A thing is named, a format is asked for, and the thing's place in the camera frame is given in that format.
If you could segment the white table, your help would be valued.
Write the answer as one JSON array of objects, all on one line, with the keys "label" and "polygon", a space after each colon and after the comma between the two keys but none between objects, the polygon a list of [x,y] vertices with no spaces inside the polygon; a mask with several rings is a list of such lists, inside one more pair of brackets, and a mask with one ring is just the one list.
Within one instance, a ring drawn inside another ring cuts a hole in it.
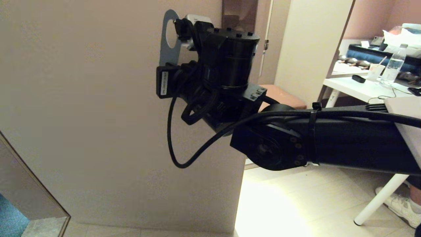
[{"label": "white table", "polygon": [[[345,93],[364,102],[374,101],[378,96],[385,97],[385,106],[391,112],[414,116],[421,119],[421,96],[409,94],[408,87],[392,84],[390,88],[379,85],[374,81],[367,80],[364,83],[356,82],[351,76],[335,75],[326,78],[324,87],[332,89],[327,108],[332,108],[340,93]],[[415,155],[415,160],[421,167],[421,129],[412,129],[406,125],[398,125],[399,131],[409,145],[411,152]],[[380,190],[362,212],[354,219],[356,225],[363,225],[376,210],[401,186],[408,174],[396,173],[389,182]]]}]

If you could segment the clear plastic water bottle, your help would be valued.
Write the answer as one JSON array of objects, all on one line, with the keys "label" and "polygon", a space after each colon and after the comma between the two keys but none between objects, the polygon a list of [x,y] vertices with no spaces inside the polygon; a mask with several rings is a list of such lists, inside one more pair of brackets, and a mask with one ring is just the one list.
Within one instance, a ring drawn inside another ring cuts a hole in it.
[{"label": "clear plastic water bottle", "polygon": [[392,54],[387,66],[385,67],[385,70],[383,72],[383,75],[380,79],[380,83],[386,86],[391,86],[396,77],[398,76],[398,73],[400,72],[402,66],[404,65],[405,59],[406,59],[406,50],[408,45],[407,44],[401,44],[399,49],[397,49],[394,54]]}]

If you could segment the beige open shoe cabinet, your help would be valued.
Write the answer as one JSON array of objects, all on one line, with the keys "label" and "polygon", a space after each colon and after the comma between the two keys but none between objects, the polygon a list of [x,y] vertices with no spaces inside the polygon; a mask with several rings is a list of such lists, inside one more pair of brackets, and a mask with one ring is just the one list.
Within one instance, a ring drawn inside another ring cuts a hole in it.
[{"label": "beige open shoe cabinet", "polygon": [[[276,85],[311,108],[339,49],[355,0],[258,0],[261,37],[251,81]],[[265,39],[269,47],[263,52]]]}]

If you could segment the dark blue long case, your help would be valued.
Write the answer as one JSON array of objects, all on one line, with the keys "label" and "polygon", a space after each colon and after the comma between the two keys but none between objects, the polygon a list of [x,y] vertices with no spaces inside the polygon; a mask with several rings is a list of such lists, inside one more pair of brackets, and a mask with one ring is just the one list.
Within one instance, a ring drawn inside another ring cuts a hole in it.
[{"label": "dark blue long case", "polygon": [[[351,44],[348,46],[346,56],[356,58],[358,60],[366,60],[366,61],[373,61],[375,63],[380,62],[384,57],[387,57],[385,60],[388,62],[388,60],[391,58],[393,53],[385,52],[385,51],[379,51],[374,48],[364,48],[361,45],[358,44]],[[406,55],[405,63],[411,66],[421,66],[421,58],[412,57],[409,54]]]}]

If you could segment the person in black trousers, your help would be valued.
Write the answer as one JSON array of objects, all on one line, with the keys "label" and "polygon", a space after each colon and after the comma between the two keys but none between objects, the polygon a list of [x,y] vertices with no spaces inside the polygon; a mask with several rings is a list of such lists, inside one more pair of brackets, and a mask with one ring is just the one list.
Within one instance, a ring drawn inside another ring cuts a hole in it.
[{"label": "person in black trousers", "polygon": [[421,176],[409,176],[409,198],[412,210],[421,214]]}]

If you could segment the brown bench cushion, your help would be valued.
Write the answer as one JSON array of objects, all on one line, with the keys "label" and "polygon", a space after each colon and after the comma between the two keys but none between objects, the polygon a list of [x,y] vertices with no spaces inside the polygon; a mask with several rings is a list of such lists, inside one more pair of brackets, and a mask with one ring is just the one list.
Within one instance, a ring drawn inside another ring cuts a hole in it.
[{"label": "brown bench cushion", "polygon": [[305,102],[298,99],[296,96],[293,96],[290,93],[287,93],[285,90],[277,87],[276,85],[260,85],[261,87],[267,89],[266,96],[271,99],[274,99],[280,104],[288,105],[295,109],[307,109]]}]

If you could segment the white sneaker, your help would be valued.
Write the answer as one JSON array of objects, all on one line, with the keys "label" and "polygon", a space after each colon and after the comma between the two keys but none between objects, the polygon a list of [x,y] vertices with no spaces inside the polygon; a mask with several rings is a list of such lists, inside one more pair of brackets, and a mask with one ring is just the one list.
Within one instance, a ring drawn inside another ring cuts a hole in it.
[{"label": "white sneaker", "polygon": [[417,228],[421,224],[421,214],[417,214],[412,210],[409,197],[392,193],[385,200],[384,204],[412,228]]}]

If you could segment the beige room door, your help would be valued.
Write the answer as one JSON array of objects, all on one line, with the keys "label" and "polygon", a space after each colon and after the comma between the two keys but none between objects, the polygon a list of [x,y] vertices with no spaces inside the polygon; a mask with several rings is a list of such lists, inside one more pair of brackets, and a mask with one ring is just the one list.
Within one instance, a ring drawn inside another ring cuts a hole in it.
[{"label": "beige room door", "polygon": [[74,221],[233,232],[245,157],[170,159],[156,96],[164,13],[222,0],[0,0],[0,131]]}]

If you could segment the white paper cup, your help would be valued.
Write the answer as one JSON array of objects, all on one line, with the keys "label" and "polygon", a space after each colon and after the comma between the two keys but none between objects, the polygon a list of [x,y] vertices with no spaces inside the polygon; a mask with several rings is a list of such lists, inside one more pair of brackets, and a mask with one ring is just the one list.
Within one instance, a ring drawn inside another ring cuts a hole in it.
[{"label": "white paper cup", "polygon": [[369,81],[376,81],[381,73],[385,70],[385,66],[383,65],[383,62],[387,59],[387,56],[385,56],[382,60],[380,60],[377,64],[370,64],[368,74],[366,79]]}]

